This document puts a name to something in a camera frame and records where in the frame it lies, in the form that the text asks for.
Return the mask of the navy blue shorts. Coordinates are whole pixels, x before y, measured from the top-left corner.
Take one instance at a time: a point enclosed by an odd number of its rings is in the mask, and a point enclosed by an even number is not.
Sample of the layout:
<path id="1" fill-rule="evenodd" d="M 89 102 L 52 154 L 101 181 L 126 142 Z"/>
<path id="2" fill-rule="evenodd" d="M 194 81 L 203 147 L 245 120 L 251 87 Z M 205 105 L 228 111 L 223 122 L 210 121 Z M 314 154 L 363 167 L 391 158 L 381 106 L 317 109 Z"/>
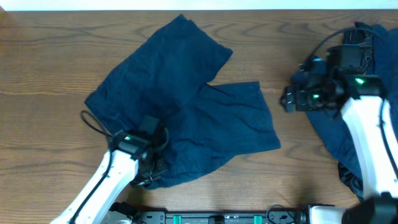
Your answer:
<path id="1" fill-rule="evenodd" d="M 258 82 L 211 85 L 232 50 L 177 16 L 116 66 L 85 103 L 111 132 L 144 116 L 169 132 L 167 169 L 147 184 L 166 188 L 207 175 L 234 156 L 280 148 Z"/>

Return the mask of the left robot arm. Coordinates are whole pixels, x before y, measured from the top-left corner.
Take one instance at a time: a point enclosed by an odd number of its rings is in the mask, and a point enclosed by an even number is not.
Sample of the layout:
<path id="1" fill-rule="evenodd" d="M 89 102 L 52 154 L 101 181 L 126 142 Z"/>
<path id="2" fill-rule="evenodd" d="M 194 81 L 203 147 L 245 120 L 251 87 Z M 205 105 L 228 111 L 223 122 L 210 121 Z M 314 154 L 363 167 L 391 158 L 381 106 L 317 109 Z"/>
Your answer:
<path id="1" fill-rule="evenodd" d="M 169 130 L 145 116 L 135 130 L 107 137 L 108 150 L 75 200 L 52 223 L 101 223 L 123 188 L 146 188 L 167 171 L 161 152 Z"/>

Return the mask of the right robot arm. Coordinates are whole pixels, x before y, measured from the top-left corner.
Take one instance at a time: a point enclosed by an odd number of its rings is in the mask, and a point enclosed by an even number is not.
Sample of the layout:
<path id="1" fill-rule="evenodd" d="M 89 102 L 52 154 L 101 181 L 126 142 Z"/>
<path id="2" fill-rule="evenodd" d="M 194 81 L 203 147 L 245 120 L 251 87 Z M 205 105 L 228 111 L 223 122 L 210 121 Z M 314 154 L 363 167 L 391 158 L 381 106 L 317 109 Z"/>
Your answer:
<path id="1" fill-rule="evenodd" d="M 310 205 L 297 223 L 397 223 L 397 139 L 382 80 L 361 71 L 358 45 L 330 47 L 326 59 L 310 54 L 300 70 L 306 81 L 285 87 L 288 113 L 337 110 L 349 129 L 363 177 L 363 202 L 351 208 Z"/>

